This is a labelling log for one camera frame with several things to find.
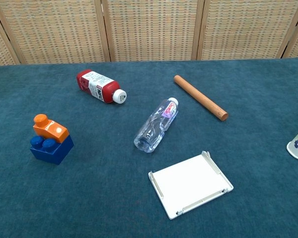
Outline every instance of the wooden frame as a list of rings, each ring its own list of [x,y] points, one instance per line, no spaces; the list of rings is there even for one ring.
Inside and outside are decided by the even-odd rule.
[[[205,0],[198,1],[197,14],[196,14],[196,19],[195,19],[195,27],[194,27],[191,60],[198,59],[197,54],[198,54],[198,47],[199,47],[199,38],[201,37],[200,32],[201,32],[204,5],[205,5]]]
[[[106,36],[107,36],[107,43],[108,43],[108,49],[109,49],[109,55],[111,61],[116,61],[115,59],[115,53],[114,53],[114,41],[113,37],[111,35],[111,24],[110,24],[110,18],[109,18],[109,6],[107,0],[102,0],[103,5],[103,14],[104,14],[104,24],[106,27]]]
[[[101,0],[94,0],[94,2],[97,14],[98,27],[100,31],[100,40],[103,45],[105,61],[111,61]]]
[[[279,51],[277,52],[277,55],[276,55],[276,58],[282,57],[283,52],[285,51],[285,47],[287,46],[287,43],[290,40],[290,38],[292,37],[292,34],[296,28],[297,22],[298,22],[298,9],[297,9],[296,13],[294,14],[292,22],[289,25],[289,29],[285,35],[284,41],[280,45]]]
[[[286,57],[289,57],[290,56],[291,52],[293,51],[293,48],[295,46],[295,43],[296,43],[297,39],[298,39],[298,25],[297,25],[297,27],[296,27],[296,29],[294,31],[294,34],[292,35],[291,40],[288,43],[288,46],[287,46],[287,48],[285,50],[285,53],[283,55],[283,58],[286,58]]]
[[[200,37],[199,37],[198,48],[197,48],[197,60],[200,60],[202,58],[204,33],[207,26],[207,21],[208,21],[209,7],[210,7],[210,0],[204,0],[202,21],[201,21],[201,27],[200,27]]]
[[[0,24],[0,36],[1,36],[1,39],[2,39],[2,41],[4,43],[4,45],[6,46],[6,49],[8,51],[8,56],[11,58],[11,61],[14,64],[20,64],[20,61],[17,58],[17,56],[16,56],[16,54],[15,54],[15,52],[13,50],[13,47],[10,44],[10,41],[9,41],[8,37],[6,36],[5,31],[2,28],[1,24]]]
[[[1,21],[2,25],[3,25],[3,27],[4,27],[4,30],[3,29],[2,30],[6,32],[6,34],[8,35],[8,37],[10,39],[10,43],[13,46],[13,49],[14,50],[13,49],[11,49],[11,50],[13,52],[15,51],[14,54],[20,60],[21,63],[26,63],[25,58],[23,56],[23,53],[22,53],[22,51],[21,51],[18,43],[16,42],[16,39],[13,36],[12,30],[11,30],[11,28],[10,28],[10,26],[9,26],[9,24],[8,24],[8,22],[7,22],[7,20],[6,20],[5,16],[4,16],[1,8],[0,8],[0,21]]]

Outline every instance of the white tray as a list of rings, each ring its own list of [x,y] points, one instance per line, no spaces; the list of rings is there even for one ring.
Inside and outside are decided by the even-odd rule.
[[[205,151],[163,170],[149,172],[149,179],[171,220],[233,190]]]

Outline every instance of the wooden stick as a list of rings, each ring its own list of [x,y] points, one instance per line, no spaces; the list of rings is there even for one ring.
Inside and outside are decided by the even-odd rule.
[[[204,107],[206,107],[211,113],[213,113],[218,119],[226,120],[228,117],[228,113],[216,105],[211,99],[193,87],[190,83],[188,83],[181,76],[176,75],[174,77],[174,82],[178,84],[181,88],[184,89],[188,94],[190,94],[195,100],[201,103]]]

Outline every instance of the pink label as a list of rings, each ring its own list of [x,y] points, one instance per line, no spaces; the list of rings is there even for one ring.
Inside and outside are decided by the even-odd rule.
[[[170,102],[167,108],[162,113],[162,116],[165,118],[171,118],[177,111],[177,106],[174,102]]]

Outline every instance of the blue block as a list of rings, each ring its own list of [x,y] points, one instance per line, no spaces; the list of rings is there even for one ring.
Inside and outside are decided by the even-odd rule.
[[[30,143],[32,145],[30,150],[36,159],[57,165],[62,162],[74,146],[69,135],[61,144],[51,138],[45,140],[42,136],[34,136]]]

